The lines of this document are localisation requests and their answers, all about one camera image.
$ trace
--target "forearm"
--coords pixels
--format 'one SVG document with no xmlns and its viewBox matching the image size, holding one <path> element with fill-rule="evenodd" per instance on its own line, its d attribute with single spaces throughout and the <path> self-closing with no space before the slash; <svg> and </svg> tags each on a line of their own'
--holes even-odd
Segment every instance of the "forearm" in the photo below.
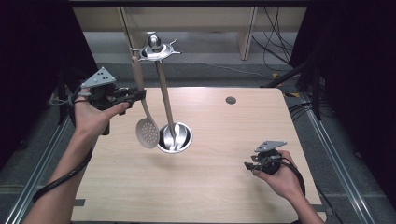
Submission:
<svg viewBox="0 0 396 224">
<path fill-rule="evenodd" d="M 324 223 L 318 215 L 317 211 L 312 207 L 311 203 L 304 195 L 296 195 L 288 199 L 291 206 L 296 211 L 301 223 L 303 224 L 318 224 Z"/>
<path fill-rule="evenodd" d="M 49 183 L 79 166 L 89 153 L 93 143 L 93 139 L 89 141 L 85 136 L 75 133 Z M 44 194 L 35 203 L 24 223 L 70 223 L 82 174 L 82 171 L 79 172 L 57 188 Z"/>
</svg>

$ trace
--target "wooden table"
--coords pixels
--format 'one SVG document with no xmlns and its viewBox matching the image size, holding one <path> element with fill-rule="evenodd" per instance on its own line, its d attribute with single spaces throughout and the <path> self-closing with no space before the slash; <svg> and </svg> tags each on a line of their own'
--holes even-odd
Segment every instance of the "wooden table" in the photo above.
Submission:
<svg viewBox="0 0 396 224">
<path fill-rule="evenodd" d="M 281 149 L 302 173 L 307 199 L 321 205 L 280 90 L 169 88 L 169 96 L 174 121 L 192 130 L 191 145 L 177 154 L 142 147 L 135 126 L 146 115 L 135 103 L 98 140 L 73 220 L 291 223 L 297 215 L 289 203 L 244 166 L 266 140 L 288 142 Z M 167 124 L 161 90 L 147 89 L 147 101 L 157 125 Z"/>
</svg>

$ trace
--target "metal track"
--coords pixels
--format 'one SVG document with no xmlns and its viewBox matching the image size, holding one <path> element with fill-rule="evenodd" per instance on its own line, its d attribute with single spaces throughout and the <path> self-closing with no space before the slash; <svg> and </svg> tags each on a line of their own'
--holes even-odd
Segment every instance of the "metal track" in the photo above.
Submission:
<svg viewBox="0 0 396 224">
<path fill-rule="evenodd" d="M 64 130 L 66 129 L 69 122 L 70 122 L 70 118 L 67 117 L 64 120 L 64 122 L 58 125 L 58 127 L 56 128 L 55 133 L 49 140 L 49 144 L 47 145 L 46 150 L 44 151 L 43 155 L 40 158 L 40 161 L 35 167 L 35 170 L 30 176 L 28 182 L 24 186 L 20 197 L 12 207 L 6 221 L 7 224 L 11 224 L 11 223 L 16 224 L 21 222 L 30 204 L 30 201 L 32 201 L 32 197 L 35 194 L 35 190 L 38 185 L 38 182 L 41 179 L 41 176 L 46 172 L 48 164 L 50 163 L 54 151 L 59 145 L 59 142 L 64 134 Z"/>
<path fill-rule="evenodd" d="M 300 95 L 304 103 L 310 102 L 305 92 L 300 93 Z M 332 144 L 332 140 L 330 139 L 330 136 L 327 134 L 326 129 L 324 128 L 322 122 L 316 119 L 316 116 L 311 110 L 309 110 L 307 114 L 312 122 L 312 125 L 315 128 L 315 131 L 318 134 L 318 137 L 322 145 L 324 146 L 327 156 L 329 157 L 332 166 L 334 167 L 334 170 L 338 175 L 338 178 L 340 179 L 341 185 L 346 191 L 347 197 L 349 198 L 353 208 L 355 209 L 355 212 L 359 220 L 361 221 L 361 223 L 370 223 L 370 224 L 376 223 L 374 216 L 369 211 L 366 201 L 364 201 L 360 191 L 358 190 L 352 178 L 350 177 L 347 168 L 341 161 L 341 158 L 338 155 L 334 145 Z"/>
</svg>

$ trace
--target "perforated ladle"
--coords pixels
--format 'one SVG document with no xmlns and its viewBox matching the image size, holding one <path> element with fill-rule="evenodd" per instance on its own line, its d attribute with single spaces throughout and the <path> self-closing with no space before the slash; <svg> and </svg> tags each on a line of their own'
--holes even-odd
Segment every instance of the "perforated ladle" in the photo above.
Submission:
<svg viewBox="0 0 396 224">
<path fill-rule="evenodd" d="M 134 69 L 134 81 L 136 82 L 137 89 L 142 91 L 144 89 L 142 67 L 135 56 L 132 57 L 132 66 Z M 142 106 L 147 117 L 137 122 L 136 136 L 143 147 L 154 148 L 160 142 L 160 131 L 149 113 L 146 99 L 143 99 L 140 102 L 142 102 Z"/>
</svg>

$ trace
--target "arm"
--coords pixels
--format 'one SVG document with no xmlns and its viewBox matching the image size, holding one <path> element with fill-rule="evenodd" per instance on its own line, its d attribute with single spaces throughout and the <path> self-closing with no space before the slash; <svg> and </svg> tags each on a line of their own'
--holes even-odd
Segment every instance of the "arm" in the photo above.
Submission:
<svg viewBox="0 0 396 224">
<path fill-rule="evenodd" d="M 282 158 L 293 162 L 288 151 L 278 151 Z M 305 198 L 300 188 L 300 183 L 294 172 L 288 167 L 281 165 L 274 175 L 268 175 L 261 171 L 253 171 L 253 174 L 263 179 L 274 192 L 289 201 L 296 211 L 300 221 L 304 224 L 324 223 L 311 203 Z"/>
<path fill-rule="evenodd" d="M 108 122 L 128 107 L 128 103 L 100 111 L 87 102 L 75 104 L 76 130 L 53 172 L 49 183 L 62 177 L 82 163 Z M 83 172 L 43 195 L 30 210 L 23 223 L 70 223 L 74 202 Z"/>
</svg>

